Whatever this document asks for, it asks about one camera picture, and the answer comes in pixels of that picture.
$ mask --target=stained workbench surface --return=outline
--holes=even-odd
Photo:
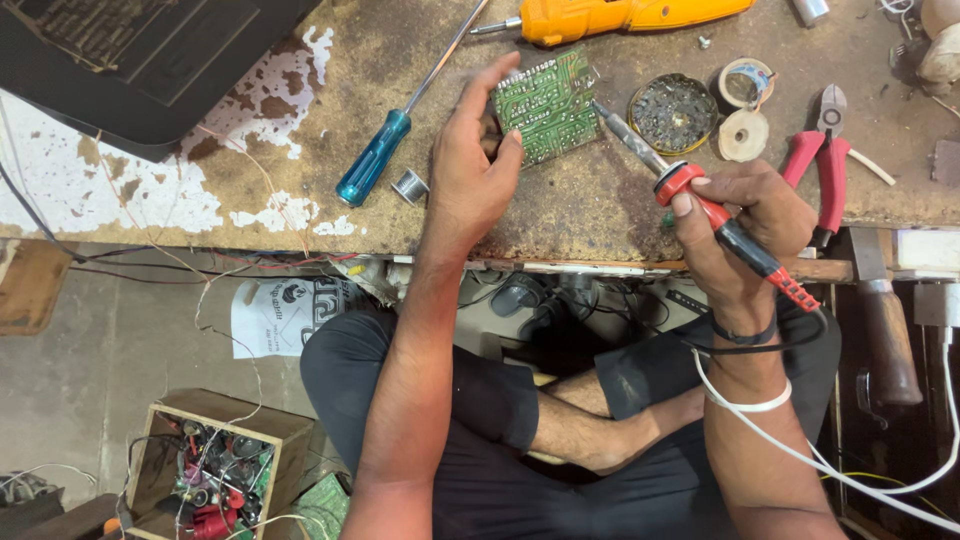
[[[407,167],[428,177],[434,134],[461,89],[495,56],[519,49],[522,67],[568,50],[539,49],[502,32],[467,36],[413,112],[413,131],[360,209],[337,202],[333,187],[379,129],[402,107],[475,4],[474,0],[327,0],[265,57],[205,124],[239,139],[269,171],[277,200],[311,250],[413,254],[423,210],[390,188]],[[491,2],[478,23],[516,14],[519,0]],[[599,74],[598,100],[621,114],[650,79],[681,72],[709,82],[728,62],[753,57],[780,73],[763,106],[771,126],[762,157],[782,168],[789,138],[808,125],[818,92],[836,83],[849,100],[843,133],[898,184],[889,187],[848,160],[849,222],[960,227],[960,190],[930,180],[936,141],[958,138],[957,118],[895,76],[889,49],[903,42],[898,21],[872,0],[835,3],[819,27],[801,28],[788,0],[763,0],[748,12],[671,32],[607,33],[582,39]],[[712,40],[701,50],[698,37]],[[162,164],[141,162],[101,145],[115,195],[93,141],[9,96],[10,137],[41,214],[63,239],[156,241],[248,249],[299,249],[300,241],[270,200],[260,171],[229,142],[197,131]],[[722,166],[716,134],[684,156],[707,171]],[[475,249],[482,258],[657,260],[680,250],[660,227],[665,210],[652,177],[606,131],[598,141],[523,171],[506,215]],[[799,192],[819,203],[816,167]],[[127,215],[118,196],[130,210]],[[0,192],[0,236],[37,236],[16,202]]]

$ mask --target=forearm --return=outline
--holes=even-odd
[[[424,236],[373,394],[358,483],[430,482],[450,421],[453,329],[466,253]]]
[[[759,333],[769,324],[773,308],[769,300],[749,308],[722,309],[717,315],[718,322],[728,330],[736,331],[740,327],[741,331],[736,332],[740,335]],[[730,348],[733,344],[716,337],[714,346]],[[780,353],[716,356],[708,377],[732,404],[775,400],[787,384]],[[771,411],[746,415],[780,442],[809,455],[804,432],[789,401]],[[704,418],[710,463],[739,526],[743,523],[737,519],[738,514],[762,509],[824,514],[832,522],[816,471],[760,438],[720,405],[708,401]]]

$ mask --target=concrete floor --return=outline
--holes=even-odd
[[[92,255],[116,248],[84,244],[81,252]],[[177,255],[197,268],[212,265],[210,255],[183,250]],[[116,259],[172,263],[155,251]],[[164,269],[98,269],[143,279],[196,280],[193,274]],[[224,278],[214,283],[204,298],[201,326],[213,324],[229,330],[230,301],[241,282]],[[35,337],[0,337],[0,409],[5,411],[0,415],[0,433],[5,441],[0,471],[54,462],[96,476],[94,486],[59,467],[37,472],[66,488],[63,504],[67,508],[100,493],[117,493],[126,474],[127,441],[142,433],[150,402],[169,390],[202,387],[256,403],[259,393],[254,364],[262,379],[264,406],[316,418],[300,382],[298,358],[236,360],[226,337],[194,327],[202,292],[200,284],[140,283],[69,272],[53,319],[44,332]],[[461,301],[478,298],[483,292],[476,283],[467,283]],[[622,306],[613,300],[610,305]],[[458,317],[456,343],[479,353],[480,332],[516,336],[516,329],[530,311],[501,319],[486,303],[463,309]],[[681,308],[672,308],[671,312],[675,316],[663,328],[692,318]],[[651,317],[660,320],[663,313]],[[618,321],[598,313],[590,322],[613,335],[623,330],[617,327]],[[336,451],[320,423],[314,430],[312,448],[316,453],[307,462],[307,467],[313,468],[311,477],[339,468]],[[332,460],[321,459],[321,455]]]

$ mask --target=red-handled pliers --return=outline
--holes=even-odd
[[[783,179],[790,187],[804,176],[813,157],[820,170],[820,222],[811,245],[827,247],[830,237],[840,229],[843,208],[847,204],[847,154],[849,142],[840,137],[843,117],[847,113],[847,96],[837,85],[827,86],[820,100],[820,119],[817,131],[793,136],[793,154],[783,171]]]

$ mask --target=green circuit board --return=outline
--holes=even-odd
[[[491,92],[500,128],[520,130],[523,167],[543,163],[597,137],[593,78],[583,47],[502,81]]]

